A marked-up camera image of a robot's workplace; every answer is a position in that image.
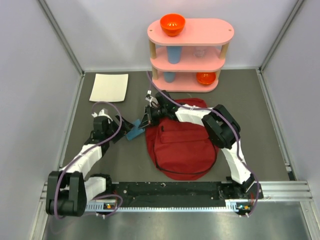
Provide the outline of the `blue snap wallet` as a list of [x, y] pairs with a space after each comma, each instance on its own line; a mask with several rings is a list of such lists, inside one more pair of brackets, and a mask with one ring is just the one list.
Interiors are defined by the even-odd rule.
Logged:
[[133, 139], [145, 132], [144, 128], [139, 128], [140, 124], [141, 121], [139, 119], [133, 122], [134, 127], [126, 134], [126, 138], [128, 141], [132, 141]]

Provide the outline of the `red student backpack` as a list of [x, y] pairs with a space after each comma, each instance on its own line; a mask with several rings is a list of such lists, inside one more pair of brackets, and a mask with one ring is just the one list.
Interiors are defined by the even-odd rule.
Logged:
[[147, 152], [155, 167], [177, 181], [195, 181], [206, 175], [217, 161], [219, 148], [213, 146], [203, 126], [178, 122], [168, 117], [145, 130]]

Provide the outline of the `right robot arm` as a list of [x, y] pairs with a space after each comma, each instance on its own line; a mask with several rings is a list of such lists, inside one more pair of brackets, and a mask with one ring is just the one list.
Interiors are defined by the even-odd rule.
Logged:
[[168, 92], [160, 91], [155, 97], [149, 90], [145, 96], [148, 101], [139, 129], [159, 126], [164, 119], [176, 123], [193, 124], [206, 130], [208, 139], [214, 147], [222, 150], [234, 183], [233, 192], [239, 198], [245, 198], [260, 183], [249, 169], [241, 148], [240, 125], [221, 104], [216, 107], [199, 107], [178, 103]]

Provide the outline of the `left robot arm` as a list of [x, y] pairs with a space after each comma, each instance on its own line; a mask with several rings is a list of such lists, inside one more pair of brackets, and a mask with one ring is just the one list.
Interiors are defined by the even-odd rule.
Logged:
[[134, 124], [116, 115], [93, 114], [93, 129], [80, 152], [65, 167], [52, 171], [47, 179], [45, 211], [56, 217], [80, 217], [95, 197], [109, 198], [114, 191], [108, 174], [85, 177], [105, 155], [110, 143], [127, 135]]

